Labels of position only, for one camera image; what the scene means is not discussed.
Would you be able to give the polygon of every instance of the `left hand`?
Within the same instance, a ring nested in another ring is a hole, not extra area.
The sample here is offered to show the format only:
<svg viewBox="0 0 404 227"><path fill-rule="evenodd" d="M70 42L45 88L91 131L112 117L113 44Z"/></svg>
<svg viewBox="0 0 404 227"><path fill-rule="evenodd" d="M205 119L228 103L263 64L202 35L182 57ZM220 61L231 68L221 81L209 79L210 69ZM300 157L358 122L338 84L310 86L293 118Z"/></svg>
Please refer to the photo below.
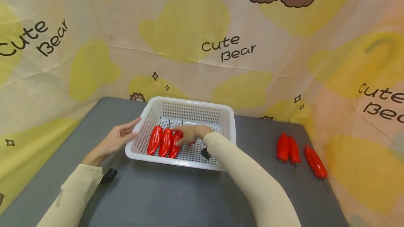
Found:
<svg viewBox="0 0 404 227"><path fill-rule="evenodd" d="M141 118L136 118L132 122L122 124L112 128L111 132L83 159L82 164L99 166L102 161L106 160L111 154L117 152L121 147L126 145L130 140L137 136L132 133L135 125Z"/></svg>

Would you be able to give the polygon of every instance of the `white plastic basket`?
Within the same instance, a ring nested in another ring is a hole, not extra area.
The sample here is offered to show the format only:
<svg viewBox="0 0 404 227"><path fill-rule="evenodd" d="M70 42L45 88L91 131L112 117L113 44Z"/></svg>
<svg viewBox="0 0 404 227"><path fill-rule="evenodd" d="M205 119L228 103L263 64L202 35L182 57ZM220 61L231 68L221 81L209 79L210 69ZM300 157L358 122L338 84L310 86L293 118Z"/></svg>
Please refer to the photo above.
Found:
<svg viewBox="0 0 404 227"><path fill-rule="evenodd" d="M184 122L184 125L203 124L220 132L236 145L236 122L232 108L214 103L154 97L144 108L141 114L142 120L133 129L133 132L139 133L138 137L131 140L125 147L125 154L134 160L224 171L224 168L214 157L207 160L201 155L201 150L205 146L200 139L191 147L186 144L183 145L175 159L160 157L159 149L154 156L147 155L150 135L154 127L159 125L160 117L162 118L161 127L163 129L168 127L168 120L171 122L171 129L181 125L181 121Z"/></svg>

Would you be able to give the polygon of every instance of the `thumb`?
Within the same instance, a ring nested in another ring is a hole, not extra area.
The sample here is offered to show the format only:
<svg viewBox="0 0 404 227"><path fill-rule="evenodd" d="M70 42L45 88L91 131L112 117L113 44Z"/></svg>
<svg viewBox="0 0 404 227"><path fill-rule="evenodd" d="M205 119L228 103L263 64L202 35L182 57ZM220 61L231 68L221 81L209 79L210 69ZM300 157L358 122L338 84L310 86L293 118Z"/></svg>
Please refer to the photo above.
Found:
<svg viewBox="0 0 404 227"><path fill-rule="evenodd" d="M182 138L182 139L178 140L175 144L178 145L178 146L181 146L181 145L183 145L185 143L186 143L185 139Z"/></svg>
<svg viewBox="0 0 404 227"><path fill-rule="evenodd" d="M136 132L135 132L135 133L130 133L130 134L126 135L125 137L122 137L122 138L120 139L120 143L121 143L122 145L125 145L125 144L127 144L130 140L134 139L136 136L137 136L137 133L136 133Z"/></svg>

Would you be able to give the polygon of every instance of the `perforated basket bottom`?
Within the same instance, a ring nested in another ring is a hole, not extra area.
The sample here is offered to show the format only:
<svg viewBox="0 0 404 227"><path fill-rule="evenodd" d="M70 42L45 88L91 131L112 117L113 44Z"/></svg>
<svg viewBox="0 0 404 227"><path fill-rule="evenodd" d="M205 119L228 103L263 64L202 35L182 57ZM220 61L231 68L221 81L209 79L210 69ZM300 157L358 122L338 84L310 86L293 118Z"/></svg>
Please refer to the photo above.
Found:
<svg viewBox="0 0 404 227"><path fill-rule="evenodd" d="M169 118L162 118L161 127L163 129L168 127L168 124L169 124L168 119ZM216 131L216 132L219 131L219 125L215 126L213 124L208 124L208 123L194 123L194 122L191 123L191 122L184 121L184 125L200 125L200 124L209 126L210 128L213 129L213 131ZM171 119L170 118L170 128L171 129L176 127L176 126L180 126L180 125L182 125L181 120L176 120L176 119ZM198 163L217 164L217 161L216 161L216 159L214 157L211 157L209 160L207 160L204 156L201 155L201 151L205 147L206 146L202 143L202 140L200 140L200 139L198 139L197 142L195 144L191 145L190 147L188 147L188 145L184 144L181 147L180 152L176 156L176 159L195 161L195 162L198 162ZM160 150L160 148L157 149L154 156L159 155L159 150Z"/></svg>

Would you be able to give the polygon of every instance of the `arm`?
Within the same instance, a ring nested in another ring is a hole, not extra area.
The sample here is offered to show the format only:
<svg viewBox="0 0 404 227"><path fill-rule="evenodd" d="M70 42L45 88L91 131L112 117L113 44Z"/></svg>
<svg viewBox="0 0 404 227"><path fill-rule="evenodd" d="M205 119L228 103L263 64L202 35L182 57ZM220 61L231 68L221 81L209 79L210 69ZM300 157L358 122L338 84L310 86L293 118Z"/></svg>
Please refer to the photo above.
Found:
<svg viewBox="0 0 404 227"><path fill-rule="evenodd" d="M77 227L88 201L100 183L102 161L134 139L133 128L140 121L115 126L112 131L78 165L61 186L61 192L37 227Z"/></svg>
<svg viewBox="0 0 404 227"><path fill-rule="evenodd" d="M207 126L178 126L174 130L184 133L178 145L203 139L208 153L224 166L247 197L258 227L301 227L282 186L228 139Z"/></svg>
<svg viewBox="0 0 404 227"><path fill-rule="evenodd" d="M101 181L102 168L79 164L61 186L61 192L37 227L76 227Z"/></svg>

